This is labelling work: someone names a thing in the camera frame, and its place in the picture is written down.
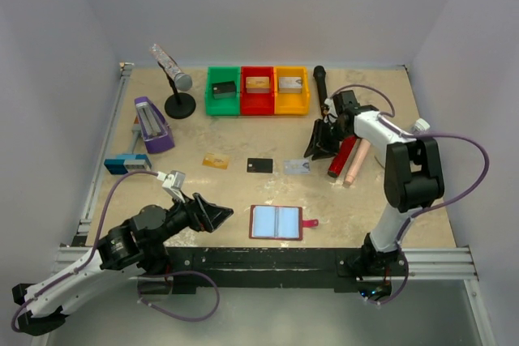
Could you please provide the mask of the black card from holder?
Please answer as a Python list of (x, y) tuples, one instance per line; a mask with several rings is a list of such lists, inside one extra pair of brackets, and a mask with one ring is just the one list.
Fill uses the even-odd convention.
[(248, 158), (247, 159), (248, 173), (272, 173), (273, 159), (270, 158)]

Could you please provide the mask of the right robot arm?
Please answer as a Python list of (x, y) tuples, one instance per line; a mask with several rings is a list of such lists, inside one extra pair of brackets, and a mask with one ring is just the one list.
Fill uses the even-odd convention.
[(357, 277), (378, 275), (399, 259), (402, 238), (416, 213), (444, 195), (438, 143), (431, 136), (413, 135), (386, 122), (383, 112), (359, 104), (350, 90), (328, 95), (319, 88), (318, 97), (322, 117), (314, 123), (306, 157), (336, 157), (351, 137), (367, 141), (382, 154), (387, 205), (349, 266)]

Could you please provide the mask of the silver card from holder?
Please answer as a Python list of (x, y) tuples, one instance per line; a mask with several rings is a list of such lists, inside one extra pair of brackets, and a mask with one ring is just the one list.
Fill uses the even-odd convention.
[(310, 161), (308, 159), (285, 160), (283, 171), (287, 175), (308, 174), (311, 171)]

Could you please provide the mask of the red leather card holder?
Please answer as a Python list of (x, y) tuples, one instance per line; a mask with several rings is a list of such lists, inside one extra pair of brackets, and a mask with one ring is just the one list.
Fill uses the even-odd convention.
[(319, 224), (317, 219), (304, 220), (301, 207), (253, 205), (250, 212), (249, 238), (301, 241), (304, 229), (313, 229)]

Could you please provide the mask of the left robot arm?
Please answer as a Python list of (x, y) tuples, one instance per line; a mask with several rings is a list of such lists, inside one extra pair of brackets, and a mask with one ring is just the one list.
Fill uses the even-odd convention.
[(40, 283), (16, 285), (12, 293), (19, 308), (11, 320), (12, 330), (44, 335), (97, 294), (134, 276), (165, 277), (171, 265), (165, 241), (184, 229), (212, 233), (233, 213), (198, 193), (171, 208), (142, 208), (64, 270)]

